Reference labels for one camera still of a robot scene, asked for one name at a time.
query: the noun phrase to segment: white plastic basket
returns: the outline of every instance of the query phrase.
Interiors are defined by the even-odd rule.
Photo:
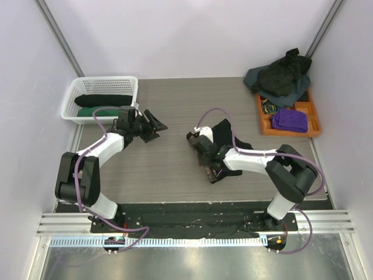
[[[83,77],[72,81],[62,103],[61,117],[77,124],[95,124],[93,117],[77,117],[80,106],[74,100],[80,95],[138,95],[138,80],[133,76]],[[103,124],[111,124],[113,117],[97,117]]]

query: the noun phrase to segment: wall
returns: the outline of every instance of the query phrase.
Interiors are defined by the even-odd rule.
[[[18,280],[41,214],[55,203],[59,159],[74,130],[60,104],[76,76],[33,1],[2,1],[0,41],[0,271]]]
[[[372,1],[346,1],[317,50],[310,73],[323,129],[316,147],[334,201],[349,210],[366,260],[373,259],[371,11]],[[372,274],[373,263],[368,263]]]
[[[47,0],[87,76],[244,76],[305,53],[332,0]]]

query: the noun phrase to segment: wood grain surface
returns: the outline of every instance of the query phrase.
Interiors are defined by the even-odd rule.
[[[140,138],[101,168],[101,191],[111,200],[129,202],[184,201],[263,201],[271,200],[277,190],[268,176],[244,171],[210,184],[186,134],[202,114],[212,107],[230,112],[238,139],[254,149],[293,146],[300,154],[314,159],[308,138],[263,136],[260,134],[255,97],[243,78],[140,80],[138,103],[168,126],[161,137],[147,144]],[[214,126],[225,118],[210,113],[203,125]],[[102,133],[97,125],[85,125],[80,149],[95,142]],[[312,187],[320,186],[318,178]],[[325,193],[312,199],[325,199]]]

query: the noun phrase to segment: orange tray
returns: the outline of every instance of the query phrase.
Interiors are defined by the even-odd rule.
[[[308,131],[306,133],[273,129],[269,121],[269,117],[272,115],[264,114],[262,110],[262,103],[264,101],[264,98],[256,94],[255,98],[256,98],[256,106],[258,108],[261,134],[262,135],[273,135],[273,136],[296,136],[296,137],[316,137],[317,135],[319,135],[321,132],[320,123],[317,119],[316,110],[314,107],[314,103],[312,102],[312,98],[311,98],[311,94],[309,90],[307,90],[307,93],[308,93],[308,101],[297,101],[292,108],[288,108],[290,110],[297,110],[297,111],[300,111],[306,114],[307,121],[308,121]]]

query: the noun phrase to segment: purple folded cloth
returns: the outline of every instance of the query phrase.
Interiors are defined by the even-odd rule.
[[[300,111],[280,109],[270,118],[272,128],[306,133],[308,131],[307,116]]]

